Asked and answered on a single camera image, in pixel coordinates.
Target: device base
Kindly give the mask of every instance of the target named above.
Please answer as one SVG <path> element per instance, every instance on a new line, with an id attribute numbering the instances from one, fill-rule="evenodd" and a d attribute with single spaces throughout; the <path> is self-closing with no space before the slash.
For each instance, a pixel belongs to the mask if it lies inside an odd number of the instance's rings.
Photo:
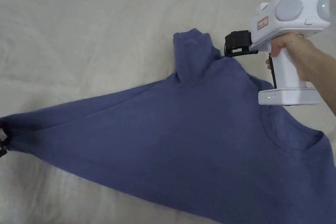
<path id="1" fill-rule="evenodd" d="M 261 105 L 308 105 L 318 104 L 320 94 L 314 88 L 303 89 L 269 89 L 258 93 Z"/>

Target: wrinkled sheet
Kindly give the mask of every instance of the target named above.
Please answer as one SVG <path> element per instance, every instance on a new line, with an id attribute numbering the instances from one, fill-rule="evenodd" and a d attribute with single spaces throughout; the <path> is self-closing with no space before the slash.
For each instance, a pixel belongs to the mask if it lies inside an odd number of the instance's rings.
<path id="1" fill-rule="evenodd" d="M 223 48 L 268 0 L 0 0 L 0 116 L 165 79 L 174 71 L 172 35 L 198 27 Z M 312 41 L 335 55 L 332 25 Z M 241 56 L 271 81 L 266 55 Z M 334 115 L 324 103 L 291 107 L 324 131 L 335 150 Z M 32 156 L 0 160 L 1 223 L 214 223 L 78 178 Z"/>

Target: red label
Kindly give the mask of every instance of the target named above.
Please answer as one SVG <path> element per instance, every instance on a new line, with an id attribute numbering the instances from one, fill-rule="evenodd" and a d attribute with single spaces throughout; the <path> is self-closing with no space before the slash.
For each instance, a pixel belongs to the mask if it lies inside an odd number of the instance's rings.
<path id="1" fill-rule="evenodd" d="M 258 22 L 257 29 L 260 30 L 261 28 L 264 28 L 267 25 L 268 25 L 268 16 Z"/>

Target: device handle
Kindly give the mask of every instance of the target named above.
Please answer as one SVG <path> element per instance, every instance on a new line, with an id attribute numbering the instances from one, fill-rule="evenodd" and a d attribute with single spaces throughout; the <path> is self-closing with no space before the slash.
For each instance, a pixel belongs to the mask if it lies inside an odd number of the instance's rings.
<path id="1" fill-rule="evenodd" d="M 271 52 L 271 44 L 267 45 L 268 53 Z M 273 80 L 276 83 L 274 85 L 277 89 L 285 88 L 306 88 L 306 82 L 299 79 L 291 57 L 289 56 L 287 49 L 282 48 L 277 57 L 272 58 L 273 62 Z"/>

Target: button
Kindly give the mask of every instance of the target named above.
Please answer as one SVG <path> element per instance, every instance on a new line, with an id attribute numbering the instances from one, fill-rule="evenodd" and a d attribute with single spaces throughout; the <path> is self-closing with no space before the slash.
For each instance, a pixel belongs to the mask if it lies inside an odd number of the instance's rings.
<path id="1" fill-rule="evenodd" d="M 304 24 L 309 26 L 313 24 L 313 21 L 311 19 L 306 19 L 306 22 Z"/>

